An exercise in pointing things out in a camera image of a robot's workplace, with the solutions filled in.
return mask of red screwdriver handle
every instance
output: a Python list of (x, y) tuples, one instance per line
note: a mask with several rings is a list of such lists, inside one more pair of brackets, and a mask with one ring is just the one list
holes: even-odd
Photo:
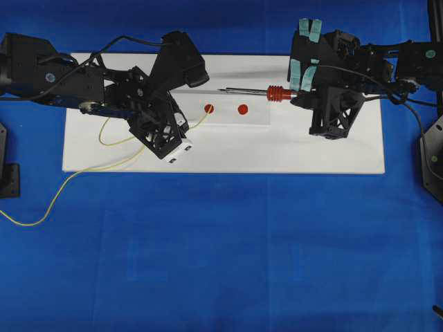
[(283, 86), (271, 85), (266, 92), (266, 96), (270, 102), (281, 102), (284, 99), (291, 100), (293, 95), (294, 91), (286, 90)]

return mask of yellow cable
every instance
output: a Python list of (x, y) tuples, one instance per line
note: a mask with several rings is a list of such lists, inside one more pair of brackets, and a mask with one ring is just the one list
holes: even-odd
[(204, 116), (201, 117), (200, 121), (197, 122), (197, 124), (193, 125), (192, 127), (189, 127), (189, 130), (197, 128), (201, 123), (206, 120), (206, 118), (209, 116), (209, 113), (206, 113)]
[(105, 129), (105, 126), (106, 126), (106, 124), (108, 123), (108, 121), (110, 119), (111, 118), (107, 118), (106, 119), (106, 121), (103, 123), (102, 127), (100, 128), (100, 133), (98, 133), (98, 141), (100, 142), (101, 145), (104, 145), (106, 147), (113, 147), (115, 145), (122, 144), (124, 142), (129, 141), (129, 140), (133, 140), (135, 138), (135, 136), (132, 136), (132, 137), (125, 138), (124, 140), (119, 140), (118, 142), (114, 142), (114, 143), (105, 143), (105, 142), (103, 142), (103, 140), (102, 140), (103, 129)]
[(89, 167), (89, 168), (86, 168), (86, 169), (82, 169), (81, 171), (78, 171), (78, 172), (72, 174), (71, 176), (69, 176), (63, 182), (63, 184), (60, 186), (57, 194), (55, 194), (53, 200), (51, 201), (51, 204), (49, 204), (48, 209), (46, 210), (46, 213), (44, 214), (44, 216), (40, 220), (38, 220), (38, 221), (36, 221), (34, 223), (21, 223), (21, 222), (18, 222), (16, 220), (14, 220), (11, 216), (6, 214), (4, 211), (1, 211), (1, 210), (0, 210), (0, 214), (2, 214), (9, 221), (12, 221), (15, 225), (24, 226), (24, 227), (36, 226), (36, 225), (42, 223), (43, 221), (45, 221), (46, 218), (48, 218), (49, 213), (51, 213), (51, 210), (53, 209), (54, 204), (55, 204), (56, 200), (59, 198), (59, 196), (62, 193), (63, 189), (66, 187), (68, 182), (70, 180), (72, 180), (73, 178), (75, 178), (77, 175), (80, 175), (81, 173), (85, 173), (85, 172), (106, 171), (108, 169), (111, 169), (111, 168), (114, 168), (114, 167), (118, 167), (120, 165), (123, 165), (123, 164), (128, 163), (129, 161), (135, 159), (137, 156), (139, 156), (143, 152), (144, 149), (145, 149), (145, 146), (143, 145), (133, 156), (131, 156), (129, 158), (126, 158), (126, 159), (124, 159), (122, 161), (119, 161), (118, 163), (114, 163), (114, 164), (111, 164), (111, 165), (108, 165), (108, 166), (104, 166), (104, 167)]
[[(201, 119), (200, 121), (198, 121), (198, 123), (192, 127), (189, 128), (189, 130), (197, 128), (207, 117), (208, 117), (209, 113), (206, 113)], [(107, 118), (106, 121), (103, 123), (101, 129), (100, 129), (100, 133), (98, 134), (98, 141), (102, 144), (105, 145), (107, 147), (109, 146), (114, 146), (114, 145), (119, 145), (122, 144), (124, 142), (127, 142), (128, 140), (131, 140), (134, 138), (134, 136), (130, 137), (130, 138), (126, 138), (124, 140), (118, 141), (118, 142), (114, 142), (114, 143), (104, 143), (102, 141), (102, 133), (103, 133), (103, 129), (105, 128), (106, 124), (109, 122), (110, 118)], [(63, 192), (63, 189), (66, 187), (66, 185), (68, 184), (68, 182), (70, 180), (72, 180), (73, 178), (75, 178), (76, 176), (80, 175), (81, 173), (86, 173), (86, 172), (100, 172), (100, 171), (106, 171), (108, 169), (112, 169), (114, 167), (118, 167), (120, 165), (123, 165), (125, 163), (128, 163), (129, 161), (137, 158), (145, 149), (146, 147), (143, 145), (133, 156), (123, 159), (122, 161), (119, 161), (117, 163), (108, 165), (108, 166), (104, 166), (104, 167), (88, 167), (85, 169), (82, 169), (81, 171), (78, 171), (72, 175), (70, 175), (64, 182), (63, 184), (60, 186), (59, 190), (57, 191), (57, 194), (55, 194), (53, 200), (51, 201), (51, 203), (48, 206), (48, 209), (46, 210), (46, 213), (44, 214), (44, 216), (34, 222), (34, 223), (21, 223), (19, 221), (14, 220), (11, 216), (9, 216), (6, 212), (0, 210), (0, 214), (2, 214), (5, 218), (7, 218), (7, 220), (13, 222), (15, 225), (18, 226), (23, 226), (23, 227), (32, 227), (32, 226), (36, 226), (39, 225), (40, 223), (42, 223), (43, 221), (46, 220), (46, 218), (48, 218), (48, 215), (51, 213), (52, 209), (54, 208), (54, 204), (56, 202), (56, 200), (59, 198), (60, 194)]]

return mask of black cable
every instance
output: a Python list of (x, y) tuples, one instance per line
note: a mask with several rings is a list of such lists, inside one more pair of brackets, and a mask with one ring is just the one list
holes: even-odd
[(38, 64), (45, 64), (51, 60), (54, 59), (69, 59), (71, 60), (75, 65), (78, 66), (78, 61), (76, 58), (74, 58), (72, 55), (66, 54), (66, 53), (56, 53), (56, 54), (52, 54), (49, 55), (48, 57), (44, 57), (42, 59), (40, 59), (37, 63)]
[(437, 107), (438, 109), (443, 108), (443, 106), (438, 106), (437, 104), (433, 104), (432, 102), (422, 102), (421, 100), (415, 100), (415, 99), (406, 99), (409, 102), (413, 102), (414, 104), (423, 105), (423, 106), (429, 106), (429, 107)]
[(371, 100), (380, 100), (380, 99), (389, 99), (389, 98), (385, 95), (376, 95), (374, 97), (365, 98), (365, 102), (370, 102)]
[(7, 97), (3, 97), (3, 98), (0, 98), (0, 101), (4, 101), (4, 102), (23, 102), (23, 101), (36, 100), (36, 99), (40, 99), (40, 98), (44, 97), (45, 95), (47, 95), (51, 91), (53, 91), (57, 86), (59, 86), (60, 83), (62, 83), (67, 78), (71, 77), (74, 73), (78, 72), (81, 68), (85, 67), (89, 62), (92, 62), (97, 56), (101, 55), (103, 52), (105, 52), (108, 48), (110, 48), (112, 45), (114, 45), (116, 42), (118, 42), (121, 39), (127, 39), (127, 40), (130, 40), (131, 42), (135, 42), (135, 43), (139, 43), (139, 44), (144, 44), (144, 45), (148, 45), (148, 46), (162, 47), (162, 46), (172, 45), (171, 43), (152, 43), (150, 41), (145, 41), (145, 40), (142, 40), (142, 39), (137, 39), (137, 38), (128, 37), (128, 36), (124, 36), (124, 35), (123, 36), (119, 36), (119, 37), (113, 39), (111, 42), (109, 42), (104, 48), (102, 48), (98, 52), (94, 53), (94, 55), (92, 57), (86, 59), (81, 64), (79, 64), (78, 66), (76, 66), (75, 68), (73, 68), (72, 70), (67, 72), (66, 74), (64, 74), (58, 81), (56, 81), (56, 83), (54, 83), (50, 88), (46, 89), (42, 93), (40, 93), (38, 95), (30, 96), (30, 97), (20, 97), (20, 98), (7, 98)]
[(439, 174), (435, 173), (432, 168), (431, 168), (431, 164), (429, 163), (429, 158), (428, 158), (428, 145), (426, 144), (426, 137), (424, 135), (424, 129), (423, 129), (423, 124), (422, 124), (422, 119), (420, 118), (420, 115), (417, 113), (416, 110), (414, 110), (414, 108), (412, 108), (409, 104), (404, 103), (403, 104), (405, 107), (407, 107), (409, 109), (409, 111), (411, 111), (414, 116), (415, 119), (417, 120), (417, 123), (420, 127), (420, 134), (422, 135), (422, 141), (423, 141), (423, 152), (424, 152), (424, 159), (426, 161), (426, 168), (428, 169), (428, 171), (434, 175), (436, 178), (438, 178), (439, 180), (443, 181), (443, 177), (440, 176)]
[(373, 83), (381, 86), (383, 89), (385, 89), (386, 92), (388, 93), (389, 100), (393, 104), (403, 104), (406, 101), (405, 97), (403, 97), (402, 99), (395, 98), (394, 97), (394, 95), (395, 95), (394, 91), (389, 89), (385, 84), (377, 81), (376, 79), (374, 79), (374, 78), (372, 78), (372, 77), (370, 77), (370, 76), (368, 76), (366, 74), (360, 73), (358, 71), (352, 71), (351, 69), (346, 69), (346, 68), (338, 67), (338, 66), (329, 66), (329, 65), (326, 65), (326, 64), (311, 64), (310, 66), (312, 66), (312, 67), (332, 68), (332, 69), (336, 69), (336, 70), (339, 70), (339, 71), (344, 71), (346, 73), (351, 73), (351, 74), (354, 74), (354, 75), (358, 75), (358, 76), (364, 77), (365, 79), (370, 80), (371, 82), (373, 82)]
[[(352, 73), (352, 74), (355, 74), (355, 75), (360, 75), (360, 76), (362, 76), (362, 77), (364, 77), (364, 78), (367, 78), (367, 79), (370, 80), (371, 82), (374, 82), (375, 84), (378, 84), (379, 86), (382, 86), (385, 90), (387, 90), (387, 92), (392, 93), (391, 97), (393, 97), (393, 95), (394, 95), (394, 93), (393, 93), (392, 91), (390, 91), (389, 89), (387, 89), (387, 88), (384, 86), (384, 84), (382, 84), (381, 82), (378, 82), (377, 80), (373, 79), (373, 78), (370, 77), (370, 76), (367, 76), (367, 75), (365, 75), (365, 74), (359, 73), (358, 71), (351, 71), (350, 69), (341, 68), (341, 67), (337, 67), (337, 66), (327, 66), (327, 65), (314, 65), (314, 66), (317, 66), (317, 67), (334, 68), (334, 69), (338, 69), (338, 70), (340, 70), (340, 71), (345, 71), (345, 72)], [(388, 99), (391, 100), (391, 102), (392, 102), (392, 98), (389, 98), (389, 97), (386, 97), (386, 96), (381, 96), (381, 95), (374, 96), (374, 97), (369, 97), (369, 98), (366, 98), (366, 99), (367, 99), (367, 100), (376, 100), (376, 99), (384, 99), (384, 98), (388, 98)], [(428, 169), (428, 171), (429, 171), (432, 175), (434, 175), (434, 176), (435, 176), (436, 178), (438, 178), (439, 180), (443, 181), (443, 177), (440, 176), (439, 174), (435, 173), (435, 172), (432, 170), (432, 168), (431, 168), (431, 164), (429, 163), (429, 159), (428, 159), (428, 145), (426, 144), (426, 137), (425, 137), (425, 135), (424, 135), (424, 128), (423, 128), (422, 119), (420, 118), (420, 115), (419, 115), (419, 114), (416, 112), (416, 110), (414, 110), (414, 108), (412, 108), (409, 104), (407, 104), (407, 103), (405, 103), (405, 102), (402, 102), (401, 104), (404, 105), (406, 108), (408, 108), (408, 109), (413, 113), (413, 115), (415, 116), (415, 119), (417, 120), (417, 123), (418, 123), (418, 125), (419, 125), (419, 128), (420, 128), (420, 134), (421, 134), (422, 142), (423, 142), (424, 158), (425, 158), (425, 160), (426, 160), (426, 168)]]

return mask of wire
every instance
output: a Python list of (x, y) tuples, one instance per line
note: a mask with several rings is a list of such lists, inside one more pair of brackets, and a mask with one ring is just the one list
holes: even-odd
[(108, 170), (108, 169), (112, 169), (112, 168), (114, 168), (114, 167), (118, 167), (118, 166), (120, 166), (120, 165), (123, 165), (123, 164), (125, 164), (125, 163), (128, 163), (129, 161), (131, 161), (131, 160), (137, 158), (137, 157), (143, 152), (144, 149), (145, 149), (145, 146), (143, 145), (143, 146), (142, 146), (142, 147), (141, 147), (141, 148), (140, 148), (140, 149), (139, 149), (134, 155), (132, 155), (131, 157), (125, 158), (125, 159), (123, 159), (122, 161), (119, 161), (119, 162), (117, 162), (117, 163), (114, 163), (114, 164), (111, 164), (111, 165), (108, 165), (108, 166), (104, 166), (104, 167), (89, 167), (89, 168), (82, 169), (81, 171), (78, 171), (78, 172), (76, 172), (76, 173), (70, 175), (70, 176), (69, 176), (69, 177), (63, 182), (63, 184), (60, 186), (59, 190), (57, 191), (57, 194), (55, 194), (53, 200), (52, 200), (51, 203), (49, 204), (48, 209), (46, 210), (46, 213), (44, 214), (44, 216), (43, 216), (40, 220), (38, 220), (38, 221), (36, 221), (36, 222), (34, 222), (34, 223), (21, 223), (21, 222), (19, 222), (19, 221), (16, 221), (16, 220), (14, 220), (10, 215), (8, 215), (6, 212), (4, 212), (4, 211), (2, 211), (2, 210), (0, 210), (0, 214), (2, 214), (5, 218), (7, 218), (9, 221), (13, 222), (15, 225), (18, 225), (18, 226), (32, 227), (32, 226), (39, 225), (40, 223), (42, 223), (43, 221), (45, 221), (46, 218), (48, 218), (48, 215), (51, 213), (51, 211), (52, 211), (52, 209), (53, 209), (53, 207), (54, 207), (54, 204), (55, 204), (56, 200), (59, 198), (59, 196), (60, 196), (60, 194), (62, 193), (63, 189), (66, 187), (66, 185), (68, 184), (68, 182), (69, 182), (70, 180), (72, 180), (72, 179), (75, 178), (76, 176), (80, 175), (81, 173), (106, 171), (106, 170)]
[[(351, 71), (350, 69), (341, 68), (341, 67), (337, 67), (337, 66), (328, 66), (328, 65), (319, 65), (319, 64), (317, 64), (317, 65), (313, 65), (313, 66), (317, 66), (317, 67), (325, 67), (325, 68), (334, 68), (334, 69), (337, 69), (337, 70), (340, 70), (340, 71), (345, 71), (345, 72), (348, 72), (348, 73), (352, 73), (352, 74), (355, 74), (355, 75), (359, 75), (359, 76), (361, 76), (361, 77), (367, 78), (368, 80), (370, 80), (371, 82), (374, 82), (375, 84), (378, 84), (379, 86), (382, 86), (387, 92), (391, 93), (391, 96), (390, 96), (390, 98), (388, 97), (388, 99), (389, 99), (392, 103), (394, 103), (394, 100), (400, 102), (400, 103), (401, 103), (402, 105), (404, 105), (407, 109), (409, 109), (409, 110), (413, 113), (413, 115), (415, 116), (415, 119), (416, 119), (416, 121), (417, 121), (417, 124), (419, 125), (419, 128), (420, 128), (420, 134), (421, 134), (421, 137), (422, 137), (424, 158), (425, 158), (425, 160), (426, 160), (426, 168), (428, 169), (428, 171), (429, 171), (432, 175), (434, 175), (434, 176), (435, 176), (436, 178), (438, 178), (439, 180), (443, 181), (443, 176), (440, 176), (439, 174), (435, 173), (435, 172), (432, 170), (432, 168), (431, 168), (431, 164), (429, 163), (429, 159), (428, 159), (428, 145), (426, 144), (426, 137), (425, 137), (425, 135), (424, 135), (424, 128), (423, 128), (423, 124), (422, 124), (422, 119), (420, 118), (420, 115), (418, 114), (418, 112), (417, 112), (416, 110), (414, 110), (414, 108), (412, 108), (412, 107), (411, 107), (409, 104), (407, 104), (406, 102), (401, 102), (402, 100), (397, 100), (396, 98), (393, 98), (394, 93), (393, 93), (392, 91), (390, 91), (389, 89), (387, 89), (387, 88), (384, 86), (384, 84), (382, 84), (381, 82), (379, 82), (379, 81), (373, 79), (373, 78), (370, 77), (370, 76), (367, 76), (367, 75), (365, 75), (365, 74), (359, 73), (358, 71)], [(386, 96), (381, 96), (381, 95), (379, 95), (379, 96), (375, 96), (375, 97), (369, 97), (369, 98), (366, 98), (366, 101), (368, 101), (368, 100), (376, 100), (376, 99), (385, 99), (385, 98), (386, 98)], [(422, 103), (422, 104), (430, 104), (430, 103), (427, 103), (427, 102), (420, 102), (420, 101), (418, 101), (418, 100), (410, 100), (410, 101), (411, 101), (411, 102), (419, 102), (419, 103)]]
[(194, 124), (193, 126), (189, 127), (189, 130), (193, 130), (195, 128), (197, 128), (199, 125), (201, 125), (201, 123), (203, 123), (206, 118), (209, 116), (209, 112), (205, 111), (205, 115), (201, 117), (200, 121), (198, 121), (196, 124)]
[(385, 95), (376, 95), (374, 97), (365, 98), (365, 102), (370, 102), (371, 100), (389, 99)]
[[(189, 130), (194, 129), (196, 127), (198, 127), (207, 117), (208, 117), (209, 113), (206, 113), (201, 119), (200, 121), (198, 121), (198, 123), (195, 126), (192, 126), (191, 128), (189, 128)], [(98, 140), (102, 145), (105, 146), (114, 146), (114, 145), (119, 145), (122, 144), (124, 142), (127, 142), (128, 140), (131, 140), (133, 138), (135, 138), (134, 136), (126, 138), (124, 140), (118, 141), (118, 142), (114, 142), (114, 143), (104, 143), (101, 139), (102, 133), (103, 133), (103, 129), (105, 128), (106, 124), (109, 122), (111, 118), (107, 118), (105, 120), (105, 122), (103, 123), (102, 127), (100, 128), (100, 133), (98, 134)], [(18, 226), (22, 226), (22, 227), (33, 227), (36, 225), (39, 225), (40, 223), (42, 223), (43, 221), (45, 221), (49, 214), (51, 213), (52, 209), (54, 208), (55, 202), (58, 200), (58, 198), (60, 197), (60, 194), (63, 192), (64, 188), (66, 187), (66, 185), (68, 184), (68, 182), (70, 180), (72, 180), (73, 178), (75, 178), (76, 176), (79, 176), (82, 173), (86, 173), (86, 172), (101, 172), (101, 171), (106, 171), (108, 169), (112, 169), (115, 167), (118, 167), (120, 165), (123, 165), (125, 163), (128, 163), (129, 161), (137, 158), (139, 155), (141, 155), (141, 153), (143, 152), (143, 150), (146, 148), (145, 145), (143, 145), (134, 155), (123, 159), (122, 161), (119, 161), (117, 163), (108, 165), (108, 166), (103, 166), (103, 167), (89, 167), (86, 169), (82, 169), (72, 175), (70, 175), (60, 186), (59, 190), (57, 191), (57, 194), (55, 194), (54, 198), (52, 199), (51, 203), (48, 206), (48, 209), (46, 210), (45, 214), (43, 215), (43, 217), (41, 219), (39, 219), (38, 221), (34, 222), (34, 223), (22, 223), (19, 222), (15, 219), (13, 219), (9, 214), (7, 214), (6, 212), (0, 210), (0, 214), (3, 215), (5, 218), (7, 218), (7, 220), (11, 221), (12, 223), (14, 223), (15, 225)]]
[(40, 93), (38, 95), (30, 96), (30, 97), (20, 97), (20, 98), (3, 97), (3, 98), (0, 98), (0, 101), (4, 101), (4, 102), (23, 102), (23, 101), (36, 100), (36, 99), (40, 99), (40, 98), (44, 97), (45, 95), (47, 95), (51, 91), (53, 91), (57, 86), (59, 86), (63, 81), (65, 81), (66, 79), (71, 77), (73, 74), (77, 73), (81, 68), (85, 67), (89, 62), (92, 62), (95, 58), (97, 58), (99, 55), (101, 55), (103, 52), (105, 52), (108, 48), (110, 48), (112, 45), (114, 45), (116, 42), (118, 42), (121, 39), (127, 39), (127, 40), (130, 40), (131, 42), (136, 42), (136, 43), (139, 43), (139, 44), (144, 44), (144, 45), (149, 45), (149, 46), (161, 47), (161, 46), (172, 45), (171, 43), (161, 43), (161, 44), (152, 43), (150, 41), (144, 41), (142, 39), (137, 39), (137, 38), (128, 37), (128, 36), (124, 36), (124, 35), (123, 36), (119, 36), (119, 37), (113, 39), (112, 41), (110, 41), (104, 48), (102, 48), (98, 52), (95, 52), (94, 54), (92, 54), (88, 59), (84, 60), (81, 64), (79, 64), (75, 68), (71, 69), (66, 74), (64, 74), (58, 81), (56, 81), (56, 83), (54, 83), (50, 88), (46, 89), (42, 93)]
[(423, 152), (424, 152), (424, 159), (426, 161), (426, 168), (428, 169), (428, 171), (434, 175), (436, 178), (438, 178), (439, 180), (443, 181), (443, 176), (440, 176), (439, 174), (435, 173), (432, 168), (431, 168), (431, 164), (429, 163), (429, 158), (428, 158), (428, 145), (426, 144), (426, 137), (424, 135), (424, 128), (423, 128), (423, 124), (422, 124), (422, 119), (420, 118), (420, 115), (418, 114), (418, 112), (416, 110), (414, 110), (414, 108), (412, 108), (409, 104), (404, 103), (403, 104), (405, 107), (407, 107), (409, 109), (409, 111), (411, 111), (413, 113), (413, 115), (415, 116), (415, 119), (417, 120), (418, 126), (420, 128), (420, 134), (422, 136), (422, 142), (423, 142)]
[(100, 142), (101, 145), (104, 145), (106, 147), (113, 147), (113, 146), (116, 146), (116, 145), (122, 144), (124, 142), (128, 142), (130, 140), (135, 139), (135, 136), (131, 136), (131, 137), (125, 138), (124, 140), (119, 140), (118, 142), (113, 142), (113, 143), (103, 142), (103, 139), (102, 139), (103, 130), (105, 129), (105, 126), (109, 122), (110, 119), (111, 118), (107, 118), (106, 121), (103, 123), (102, 127), (100, 128), (100, 133), (98, 134), (98, 141)]
[(443, 108), (443, 106), (438, 106), (437, 104), (433, 104), (432, 102), (422, 102), (421, 100), (415, 100), (415, 99), (406, 99), (409, 102), (413, 102), (414, 104), (423, 105), (423, 106), (429, 106), (429, 107), (437, 107), (439, 109)]
[(40, 59), (37, 63), (38, 64), (44, 64), (44, 63), (49, 62), (49, 61), (54, 60), (54, 59), (62, 59), (62, 60), (69, 59), (75, 65), (78, 66), (77, 59), (74, 58), (72, 55), (69, 55), (69, 54), (66, 54), (66, 53), (56, 53), (56, 54), (49, 55), (48, 57), (44, 57), (44, 58)]
[(346, 69), (346, 68), (343, 68), (343, 67), (329, 66), (329, 65), (326, 65), (326, 64), (311, 64), (310, 66), (312, 66), (312, 67), (332, 68), (332, 69), (336, 69), (338, 71), (344, 71), (346, 73), (351, 73), (351, 74), (354, 74), (354, 75), (358, 75), (358, 76), (364, 77), (365, 79), (370, 80), (371, 82), (373, 82), (373, 83), (381, 86), (383, 89), (385, 89), (388, 92), (388, 95), (390, 95), (389, 99), (391, 101), (392, 100), (396, 100), (397, 102), (400, 102), (400, 103), (403, 104), (402, 100), (398, 100), (397, 98), (394, 98), (394, 94), (395, 94), (394, 91), (390, 90), (385, 84), (377, 81), (376, 79), (374, 79), (374, 78), (372, 78), (372, 77), (370, 77), (370, 76), (368, 76), (366, 74), (360, 73), (358, 71), (352, 71), (350, 69)]

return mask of black bracket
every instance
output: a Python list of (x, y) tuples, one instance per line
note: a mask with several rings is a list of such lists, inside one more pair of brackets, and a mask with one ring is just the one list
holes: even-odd
[(20, 168), (18, 164), (5, 164), (8, 132), (0, 123), (0, 199), (20, 197)]
[[(428, 148), (428, 159), (431, 169), (443, 174), (443, 116), (424, 134)], [(441, 203), (443, 203), (443, 181), (436, 178), (426, 166), (423, 142), (420, 140), (422, 153), (422, 174), (424, 187)]]

